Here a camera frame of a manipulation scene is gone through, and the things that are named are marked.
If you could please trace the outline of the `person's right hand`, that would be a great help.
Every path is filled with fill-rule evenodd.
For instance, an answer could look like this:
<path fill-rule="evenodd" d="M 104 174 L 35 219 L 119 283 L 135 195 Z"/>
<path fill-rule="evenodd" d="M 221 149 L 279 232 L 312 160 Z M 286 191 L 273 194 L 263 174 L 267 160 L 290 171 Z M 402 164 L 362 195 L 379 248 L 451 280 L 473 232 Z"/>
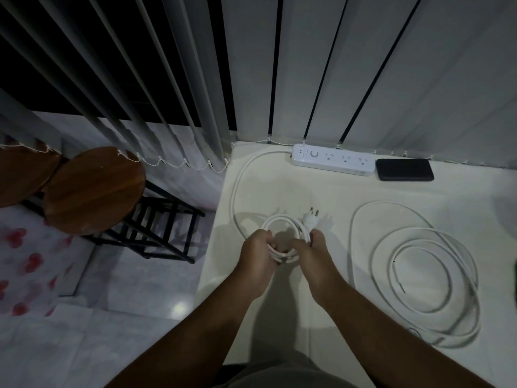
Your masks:
<path fill-rule="evenodd" d="M 320 233 L 320 254 L 311 263 L 301 265 L 314 300 L 322 307 L 331 300 L 334 293 L 345 283 L 328 251 L 322 231 L 314 228 L 311 232 Z"/>

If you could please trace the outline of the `person's left hand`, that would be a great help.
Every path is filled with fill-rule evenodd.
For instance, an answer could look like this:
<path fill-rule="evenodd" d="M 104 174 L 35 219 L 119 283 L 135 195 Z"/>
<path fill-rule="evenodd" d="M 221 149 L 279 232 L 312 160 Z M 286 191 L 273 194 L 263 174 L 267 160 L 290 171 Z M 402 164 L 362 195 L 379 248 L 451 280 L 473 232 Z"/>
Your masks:
<path fill-rule="evenodd" d="M 263 295 L 269 286 L 278 263 L 259 256 L 259 230 L 253 232 L 242 244 L 235 271 L 242 279 L 245 291 L 253 300 Z"/>

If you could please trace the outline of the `person's right forearm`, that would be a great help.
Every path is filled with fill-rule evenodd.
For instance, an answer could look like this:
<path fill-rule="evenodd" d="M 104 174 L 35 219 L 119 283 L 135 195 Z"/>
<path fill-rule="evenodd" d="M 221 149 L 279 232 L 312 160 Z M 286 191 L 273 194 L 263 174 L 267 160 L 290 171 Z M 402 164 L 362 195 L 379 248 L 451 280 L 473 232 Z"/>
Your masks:
<path fill-rule="evenodd" d="M 364 370 L 386 388 L 495 388 L 397 324 L 340 275 L 307 281 Z"/>

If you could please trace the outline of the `person's left forearm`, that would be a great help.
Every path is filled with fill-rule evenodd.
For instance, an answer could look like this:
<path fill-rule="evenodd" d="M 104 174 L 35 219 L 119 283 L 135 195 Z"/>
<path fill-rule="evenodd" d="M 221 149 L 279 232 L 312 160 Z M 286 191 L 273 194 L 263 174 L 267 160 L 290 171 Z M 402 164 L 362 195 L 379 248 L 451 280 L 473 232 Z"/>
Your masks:
<path fill-rule="evenodd" d="M 209 388 L 272 271 L 237 269 L 182 322 L 131 362 L 105 388 Z"/>

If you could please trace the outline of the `white power strip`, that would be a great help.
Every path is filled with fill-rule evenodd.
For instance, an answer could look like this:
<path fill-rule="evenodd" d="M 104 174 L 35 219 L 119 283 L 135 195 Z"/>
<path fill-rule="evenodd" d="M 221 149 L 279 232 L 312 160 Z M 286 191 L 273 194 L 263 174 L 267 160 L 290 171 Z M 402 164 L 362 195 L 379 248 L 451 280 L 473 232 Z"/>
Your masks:
<path fill-rule="evenodd" d="M 295 166 L 327 171 L 371 176 L 375 173 L 375 157 L 356 151 L 296 144 L 291 153 Z"/>

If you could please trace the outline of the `black phone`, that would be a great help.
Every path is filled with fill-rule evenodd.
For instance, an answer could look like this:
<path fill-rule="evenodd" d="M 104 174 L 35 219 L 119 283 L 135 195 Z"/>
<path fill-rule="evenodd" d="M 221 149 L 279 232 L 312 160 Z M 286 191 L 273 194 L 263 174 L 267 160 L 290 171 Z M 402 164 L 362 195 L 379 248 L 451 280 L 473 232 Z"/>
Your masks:
<path fill-rule="evenodd" d="M 427 159 L 378 159 L 375 162 L 378 178 L 383 182 L 431 182 L 434 180 Z"/>

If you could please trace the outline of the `person's grey shorts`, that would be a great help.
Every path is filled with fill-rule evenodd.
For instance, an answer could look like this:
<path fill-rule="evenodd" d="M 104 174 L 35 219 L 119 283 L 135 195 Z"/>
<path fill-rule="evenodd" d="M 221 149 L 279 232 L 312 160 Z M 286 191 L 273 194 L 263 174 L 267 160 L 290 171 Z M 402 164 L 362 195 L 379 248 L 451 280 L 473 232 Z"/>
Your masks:
<path fill-rule="evenodd" d="M 223 365 L 211 388 L 358 388 L 323 371 L 300 352 L 290 357 Z"/>

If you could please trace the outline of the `row of grey vertical blinds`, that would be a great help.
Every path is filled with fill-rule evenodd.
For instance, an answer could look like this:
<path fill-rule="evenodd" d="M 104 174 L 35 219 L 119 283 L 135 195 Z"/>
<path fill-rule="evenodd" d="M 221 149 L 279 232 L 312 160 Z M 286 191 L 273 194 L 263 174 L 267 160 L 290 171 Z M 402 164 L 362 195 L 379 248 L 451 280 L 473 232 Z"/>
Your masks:
<path fill-rule="evenodd" d="M 517 0 L 0 0 L 0 130 L 176 168 L 243 141 L 517 171 Z"/>

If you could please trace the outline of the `white mat with red hearts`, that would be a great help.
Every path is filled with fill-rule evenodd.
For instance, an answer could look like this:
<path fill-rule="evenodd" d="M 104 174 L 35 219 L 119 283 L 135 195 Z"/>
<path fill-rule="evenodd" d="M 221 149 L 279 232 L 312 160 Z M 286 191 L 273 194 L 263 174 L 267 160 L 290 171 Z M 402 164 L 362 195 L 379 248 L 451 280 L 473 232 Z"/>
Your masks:
<path fill-rule="evenodd" d="M 0 317 L 49 317 L 73 296 L 94 243 L 21 205 L 0 208 Z"/>

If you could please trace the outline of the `round wooden stool black frame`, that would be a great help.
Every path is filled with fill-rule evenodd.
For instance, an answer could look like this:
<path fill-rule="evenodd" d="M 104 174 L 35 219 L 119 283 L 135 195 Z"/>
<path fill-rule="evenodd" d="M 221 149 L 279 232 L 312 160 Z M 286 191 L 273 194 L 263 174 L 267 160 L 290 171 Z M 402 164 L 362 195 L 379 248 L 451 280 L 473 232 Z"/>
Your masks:
<path fill-rule="evenodd" d="M 205 213 L 147 179 L 137 156 L 115 147 L 66 159 L 42 192 L 49 225 L 95 245 L 125 247 L 145 259 L 195 263 L 197 221 Z"/>
<path fill-rule="evenodd" d="M 29 148 L 8 138 L 0 144 L 0 208 L 22 205 L 45 218 L 45 189 L 56 172 L 69 161 L 43 143 Z"/>

